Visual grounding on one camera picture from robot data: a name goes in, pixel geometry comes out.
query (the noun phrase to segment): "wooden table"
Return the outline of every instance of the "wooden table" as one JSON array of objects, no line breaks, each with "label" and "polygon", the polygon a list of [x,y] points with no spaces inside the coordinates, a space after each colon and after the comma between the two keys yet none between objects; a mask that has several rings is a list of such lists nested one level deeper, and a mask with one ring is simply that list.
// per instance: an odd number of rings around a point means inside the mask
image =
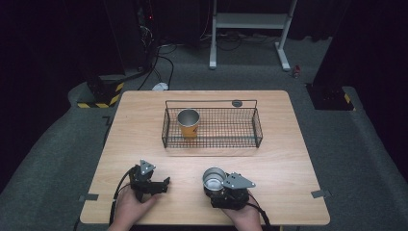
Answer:
[{"label": "wooden table", "polygon": [[[263,140],[259,148],[164,148],[166,100],[256,99]],[[167,193],[140,224],[231,224],[203,192],[209,167],[237,172],[256,183],[251,189],[272,225],[324,225],[330,221],[293,106],[282,90],[172,90],[123,93],[93,177],[83,223],[108,223],[112,199],[124,173],[144,159],[157,168],[152,181],[170,176]]]}]

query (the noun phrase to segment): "metal wire basket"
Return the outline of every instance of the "metal wire basket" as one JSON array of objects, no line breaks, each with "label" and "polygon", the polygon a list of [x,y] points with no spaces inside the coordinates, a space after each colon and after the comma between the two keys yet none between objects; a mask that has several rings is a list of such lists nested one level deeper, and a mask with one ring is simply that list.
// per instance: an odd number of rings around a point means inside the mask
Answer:
[{"label": "metal wire basket", "polygon": [[[169,107],[169,104],[176,104],[176,107]],[[256,105],[256,100],[167,100],[163,145],[165,148],[259,147],[263,135]],[[178,113],[186,108],[194,108],[200,113],[194,139],[185,139],[177,122]]]}]

